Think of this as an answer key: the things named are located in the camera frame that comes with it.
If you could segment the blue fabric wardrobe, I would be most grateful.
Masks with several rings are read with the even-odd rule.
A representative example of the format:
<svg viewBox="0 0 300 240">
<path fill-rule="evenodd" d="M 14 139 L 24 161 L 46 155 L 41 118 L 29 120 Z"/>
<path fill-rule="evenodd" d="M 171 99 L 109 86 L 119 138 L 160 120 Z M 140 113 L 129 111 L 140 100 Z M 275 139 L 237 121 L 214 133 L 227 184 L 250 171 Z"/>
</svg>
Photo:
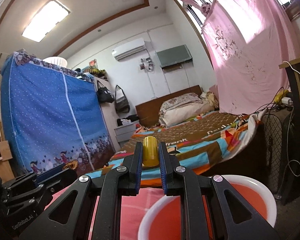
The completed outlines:
<svg viewBox="0 0 300 240">
<path fill-rule="evenodd" d="M 78 175 L 110 169 L 114 148 L 94 78 L 12 53 L 1 71 L 1 118 L 17 174 L 77 162 Z"/>
</svg>

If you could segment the folded floral bedding pile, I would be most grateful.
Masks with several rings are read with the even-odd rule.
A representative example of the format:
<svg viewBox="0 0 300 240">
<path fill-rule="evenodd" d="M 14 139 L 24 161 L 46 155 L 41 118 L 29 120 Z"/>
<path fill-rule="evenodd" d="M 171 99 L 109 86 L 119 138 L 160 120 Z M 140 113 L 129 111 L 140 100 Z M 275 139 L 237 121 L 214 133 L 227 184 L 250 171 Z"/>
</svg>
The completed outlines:
<svg viewBox="0 0 300 240">
<path fill-rule="evenodd" d="M 159 124 L 171 127 L 215 109 L 219 109 L 219 102 L 213 92 L 202 92 L 200 96 L 193 92 L 186 93 L 162 103 Z"/>
</svg>

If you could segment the grey white hanging bag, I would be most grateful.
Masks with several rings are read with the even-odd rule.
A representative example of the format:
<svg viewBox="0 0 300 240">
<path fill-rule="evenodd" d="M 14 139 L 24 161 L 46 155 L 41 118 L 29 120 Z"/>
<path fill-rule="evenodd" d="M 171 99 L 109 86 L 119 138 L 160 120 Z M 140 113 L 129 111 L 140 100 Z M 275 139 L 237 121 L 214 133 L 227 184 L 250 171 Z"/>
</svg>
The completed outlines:
<svg viewBox="0 0 300 240">
<path fill-rule="evenodd" d="M 115 87 L 115 111 L 118 114 L 121 113 L 128 113 L 130 111 L 130 104 L 128 102 L 128 99 L 123 91 L 123 89 L 116 85 Z"/>
</svg>

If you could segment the orange white trash bin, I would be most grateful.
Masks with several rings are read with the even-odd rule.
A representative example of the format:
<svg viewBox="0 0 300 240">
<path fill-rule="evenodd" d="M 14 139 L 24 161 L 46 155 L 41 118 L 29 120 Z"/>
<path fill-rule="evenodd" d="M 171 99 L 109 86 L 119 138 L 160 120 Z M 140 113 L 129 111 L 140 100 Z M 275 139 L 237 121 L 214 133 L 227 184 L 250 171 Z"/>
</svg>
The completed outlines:
<svg viewBox="0 0 300 240">
<path fill-rule="evenodd" d="M 180 196 L 161 197 L 145 214 L 138 239 L 279 239 L 277 209 L 261 182 L 238 175 L 183 177 Z"/>
</svg>

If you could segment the white air conditioner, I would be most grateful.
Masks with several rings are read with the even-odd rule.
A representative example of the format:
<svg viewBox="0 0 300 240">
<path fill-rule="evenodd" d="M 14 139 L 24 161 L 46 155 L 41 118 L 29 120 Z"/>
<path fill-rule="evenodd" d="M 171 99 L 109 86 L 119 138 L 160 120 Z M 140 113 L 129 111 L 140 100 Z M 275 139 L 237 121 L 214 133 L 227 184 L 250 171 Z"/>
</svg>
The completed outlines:
<svg viewBox="0 0 300 240">
<path fill-rule="evenodd" d="M 111 54 L 115 60 L 119 61 L 143 50 L 146 50 L 145 41 L 143 38 L 138 38 L 114 48 Z"/>
</svg>

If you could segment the wooden desk shelf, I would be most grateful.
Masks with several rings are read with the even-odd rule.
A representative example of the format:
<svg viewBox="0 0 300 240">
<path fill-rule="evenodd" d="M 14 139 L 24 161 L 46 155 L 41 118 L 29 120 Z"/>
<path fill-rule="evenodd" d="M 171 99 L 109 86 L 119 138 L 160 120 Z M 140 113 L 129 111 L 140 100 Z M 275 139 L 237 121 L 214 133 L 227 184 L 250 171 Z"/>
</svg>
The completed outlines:
<svg viewBox="0 0 300 240">
<path fill-rule="evenodd" d="M 286 204 L 300 196 L 300 57 L 283 61 L 279 68 L 285 70 L 292 93 L 293 110 L 288 122 L 287 159 L 289 177 L 282 194 Z"/>
</svg>

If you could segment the white round lampshade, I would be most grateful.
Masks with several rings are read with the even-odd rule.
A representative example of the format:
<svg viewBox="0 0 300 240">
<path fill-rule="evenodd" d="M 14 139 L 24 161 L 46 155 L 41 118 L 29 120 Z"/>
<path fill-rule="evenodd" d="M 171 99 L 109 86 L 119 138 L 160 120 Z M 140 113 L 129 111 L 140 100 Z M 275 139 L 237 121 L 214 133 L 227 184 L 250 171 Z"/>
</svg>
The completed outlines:
<svg viewBox="0 0 300 240">
<path fill-rule="evenodd" d="M 60 67 L 64 67 L 64 68 L 66 68 L 68 65 L 68 62 L 66 61 L 66 59 L 59 57 L 59 56 L 47 57 L 47 58 L 43 59 L 43 61 L 50 63 L 50 64 L 60 66 Z"/>
</svg>

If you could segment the grey bedside drawer cabinet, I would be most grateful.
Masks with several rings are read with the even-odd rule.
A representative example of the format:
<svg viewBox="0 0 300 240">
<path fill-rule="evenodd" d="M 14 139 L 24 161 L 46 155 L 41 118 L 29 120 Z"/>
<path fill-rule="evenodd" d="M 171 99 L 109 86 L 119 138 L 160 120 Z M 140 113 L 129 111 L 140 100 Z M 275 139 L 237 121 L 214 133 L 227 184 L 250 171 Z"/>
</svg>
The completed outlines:
<svg viewBox="0 0 300 240">
<path fill-rule="evenodd" d="M 139 121 L 130 122 L 125 125 L 114 128 L 117 142 L 121 145 L 130 140 L 136 130 Z"/>
</svg>

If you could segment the wooden cabinet left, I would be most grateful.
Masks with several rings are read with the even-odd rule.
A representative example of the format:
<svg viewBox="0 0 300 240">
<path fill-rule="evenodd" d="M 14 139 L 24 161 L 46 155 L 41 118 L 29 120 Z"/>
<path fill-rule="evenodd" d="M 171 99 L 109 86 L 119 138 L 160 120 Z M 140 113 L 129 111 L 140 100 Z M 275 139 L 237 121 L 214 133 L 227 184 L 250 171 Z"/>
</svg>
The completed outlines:
<svg viewBox="0 0 300 240">
<path fill-rule="evenodd" d="M 8 141 L 0 141 L 0 178 L 3 183 L 14 179 L 14 174 L 9 162 L 11 159 L 13 159 L 13 157 Z"/>
</svg>

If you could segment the green wall panel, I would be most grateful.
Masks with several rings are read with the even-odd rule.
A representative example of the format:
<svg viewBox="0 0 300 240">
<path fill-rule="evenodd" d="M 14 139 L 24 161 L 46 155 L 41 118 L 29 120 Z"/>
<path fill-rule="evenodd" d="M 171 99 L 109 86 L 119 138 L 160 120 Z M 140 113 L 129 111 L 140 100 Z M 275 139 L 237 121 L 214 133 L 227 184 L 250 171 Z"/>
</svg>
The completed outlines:
<svg viewBox="0 0 300 240">
<path fill-rule="evenodd" d="M 156 52 L 160 67 L 166 68 L 192 60 L 192 55 L 186 45 L 173 47 Z"/>
</svg>

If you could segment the ceiling light panel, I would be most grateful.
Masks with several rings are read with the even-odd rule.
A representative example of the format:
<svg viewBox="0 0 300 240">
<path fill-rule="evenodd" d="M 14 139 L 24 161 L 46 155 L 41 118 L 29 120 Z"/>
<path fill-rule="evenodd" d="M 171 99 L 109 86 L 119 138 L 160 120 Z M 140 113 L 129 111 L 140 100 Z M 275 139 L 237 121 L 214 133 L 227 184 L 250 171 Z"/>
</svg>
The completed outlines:
<svg viewBox="0 0 300 240">
<path fill-rule="evenodd" d="M 59 22 L 62 22 L 70 10 L 58 0 L 50 0 L 33 16 L 22 33 L 22 37 L 40 42 Z"/>
</svg>

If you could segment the yellow power strip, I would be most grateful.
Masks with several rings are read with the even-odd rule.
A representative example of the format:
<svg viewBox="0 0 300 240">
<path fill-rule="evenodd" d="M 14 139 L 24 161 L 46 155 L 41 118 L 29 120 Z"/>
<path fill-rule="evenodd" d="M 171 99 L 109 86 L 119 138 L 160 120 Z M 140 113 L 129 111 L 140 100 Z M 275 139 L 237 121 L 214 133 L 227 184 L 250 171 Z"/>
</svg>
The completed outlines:
<svg viewBox="0 0 300 240">
<path fill-rule="evenodd" d="M 274 97 L 273 103 L 280 104 L 282 99 L 287 95 L 288 92 L 288 90 L 280 88 Z"/>
</svg>

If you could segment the black mesh fan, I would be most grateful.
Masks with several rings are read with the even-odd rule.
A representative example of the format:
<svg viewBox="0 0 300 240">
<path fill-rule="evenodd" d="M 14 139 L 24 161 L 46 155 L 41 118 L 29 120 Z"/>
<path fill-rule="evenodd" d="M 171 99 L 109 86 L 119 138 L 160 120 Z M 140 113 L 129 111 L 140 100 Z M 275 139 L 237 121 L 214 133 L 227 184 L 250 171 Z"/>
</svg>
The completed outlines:
<svg viewBox="0 0 300 240">
<path fill-rule="evenodd" d="M 291 111 L 287 109 L 269 110 L 262 116 L 266 139 L 266 185 L 281 200 L 289 177 L 287 159 L 287 131 Z"/>
</svg>

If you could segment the colourful patchwork bed quilt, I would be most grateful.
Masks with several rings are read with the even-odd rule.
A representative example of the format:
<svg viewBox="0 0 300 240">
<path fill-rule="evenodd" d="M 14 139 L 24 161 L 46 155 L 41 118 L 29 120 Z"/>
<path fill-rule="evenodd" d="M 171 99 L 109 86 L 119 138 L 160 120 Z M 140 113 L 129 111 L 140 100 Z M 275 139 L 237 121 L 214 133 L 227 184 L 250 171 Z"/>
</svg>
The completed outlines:
<svg viewBox="0 0 300 240">
<path fill-rule="evenodd" d="M 244 150 L 260 123 L 258 114 L 233 115 L 211 111 L 172 127 L 140 126 L 111 157 L 107 167 L 90 172 L 89 176 L 103 176 L 121 165 L 125 157 L 134 153 L 136 143 L 148 136 L 165 142 L 169 154 L 175 155 L 181 165 L 201 174 Z"/>
</svg>

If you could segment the black hanging bag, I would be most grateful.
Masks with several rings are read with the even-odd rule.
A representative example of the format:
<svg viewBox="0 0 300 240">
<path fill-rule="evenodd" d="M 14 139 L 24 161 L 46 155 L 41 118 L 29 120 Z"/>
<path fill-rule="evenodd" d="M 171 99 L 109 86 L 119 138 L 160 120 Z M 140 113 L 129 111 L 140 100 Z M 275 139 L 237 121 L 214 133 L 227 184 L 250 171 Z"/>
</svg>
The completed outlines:
<svg viewBox="0 0 300 240">
<path fill-rule="evenodd" d="M 113 103 L 115 101 L 113 94 L 100 81 L 97 81 L 97 98 L 99 103 Z"/>
</svg>

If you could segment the pink curtain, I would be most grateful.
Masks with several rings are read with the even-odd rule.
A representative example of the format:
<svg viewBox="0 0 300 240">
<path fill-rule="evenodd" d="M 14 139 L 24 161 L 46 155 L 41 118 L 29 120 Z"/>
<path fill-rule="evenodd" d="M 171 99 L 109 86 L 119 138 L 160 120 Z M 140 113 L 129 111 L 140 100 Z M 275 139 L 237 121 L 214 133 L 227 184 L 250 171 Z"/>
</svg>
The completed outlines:
<svg viewBox="0 0 300 240">
<path fill-rule="evenodd" d="M 293 26 L 277 0 L 181 0 L 204 16 L 202 34 L 216 75 L 219 109 L 250 114 L 288 88 L 283 61 L 300 55 Z"/>
</svg>

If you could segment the yellow plastic cap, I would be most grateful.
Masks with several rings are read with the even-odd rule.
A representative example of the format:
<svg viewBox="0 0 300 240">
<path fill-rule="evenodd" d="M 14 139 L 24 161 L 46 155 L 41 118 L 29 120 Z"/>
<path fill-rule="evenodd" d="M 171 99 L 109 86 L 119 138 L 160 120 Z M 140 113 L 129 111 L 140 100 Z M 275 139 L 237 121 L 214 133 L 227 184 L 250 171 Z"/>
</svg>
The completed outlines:
<svg viewBox="0 0 300 240">
<path fill-rule="evenodd" d="M 153 136 L 147 136 L 143 139 L 142 163 L 145 167 L 159 165 L 158 141 Z"/>
</svg>

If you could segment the wooden bed headboard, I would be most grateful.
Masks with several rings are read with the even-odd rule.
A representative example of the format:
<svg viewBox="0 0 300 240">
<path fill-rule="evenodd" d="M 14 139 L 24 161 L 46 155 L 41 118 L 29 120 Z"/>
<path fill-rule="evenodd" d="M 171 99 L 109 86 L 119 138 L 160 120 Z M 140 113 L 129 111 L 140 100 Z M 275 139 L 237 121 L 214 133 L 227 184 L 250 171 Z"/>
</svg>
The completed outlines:
<svg viewBox="0 0 300 240">
<path fill-rule="evenodd" d="M 195 93 L 198 96 L 202 93 L 202 89 L 199 85 L 183 89 L 144 103 L 136 105 L 135 109 L 139 117 L 139 123 L 142 126 L 151 127 L 159 122 L 159 110 L 163 102 L 181 96 L 186 93 Z"/>
</svg>

